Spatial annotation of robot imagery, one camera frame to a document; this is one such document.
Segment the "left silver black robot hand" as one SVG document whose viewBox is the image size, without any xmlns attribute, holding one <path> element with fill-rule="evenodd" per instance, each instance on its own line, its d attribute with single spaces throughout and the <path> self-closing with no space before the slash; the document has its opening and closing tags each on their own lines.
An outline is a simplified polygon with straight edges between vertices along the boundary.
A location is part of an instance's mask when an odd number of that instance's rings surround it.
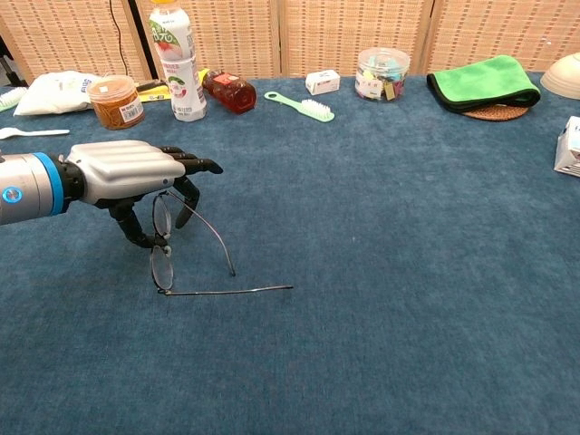
<svg viewBox="0 0 580 435">
<path fill-rule="evenodd" d="M 164 247 L 162 235 L 148 236 L 141 228 L 133 206 L 145 195 L 171 187 L 185 199 L 176 227 L 186 225 L 199 199 L 189 175 L 201 171 L 220 174 L 223 169 L 211 159 L 202 159 L 178 147 L 155 147 L 142 140 L 114 140 L 76 144 L 69 155 L 59 158 L 64 171 L 64 193 L 107 209 L 133 244 Z"/>
</svg>

